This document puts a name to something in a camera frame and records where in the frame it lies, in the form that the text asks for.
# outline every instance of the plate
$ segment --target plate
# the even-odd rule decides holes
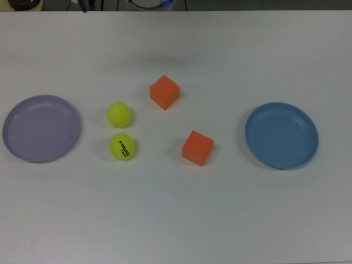
[[[247,119],[245,137],[258,159],[279,169],[305,164],[318,148],[318,131],[313,121],[287,103],[267,103],[256,108]]]
[[[48,162],[75,142],[79,117],[66,100],[53,95],[30,97],[7,115],[2,136],[6,148],[28,162]]]

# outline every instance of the table surface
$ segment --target table surface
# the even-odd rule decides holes
[[[62,158],[23,162],[0,144],[0,262],[225,264],[352,260],[352,12],[4,13],[0,121],[54,94],[81,133]],[[166,111],[149,86],[167,74]],[[131,126],[105,120],[129,104]],[[315,122],[306,166],[277,170],[244,139],[257,106],[291,103]],[[203,167],[181,158],[192,130]],[[136,139],[127,162],[108,152]]]

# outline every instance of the orange foam block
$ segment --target orange foam block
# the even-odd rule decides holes
[[[213,148],[214,140],[192,130],[185,145],[182,147],[182,157],[203,166]]]
[[[150,99],[166,110],[180,97],[180,86],[163,75],[152,86],[150,86]]]

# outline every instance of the yellow tennis ball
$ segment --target yellow tennis ball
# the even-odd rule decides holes
[[[116,134],[110,140],[109,150],[112,156],[119,160],[129,160],[135,151],[135,143],[130,135]]]
[[[123,102],[116,102],[109,106],[106,118],[114,127],[124,128],[131,121],[131,109]]]

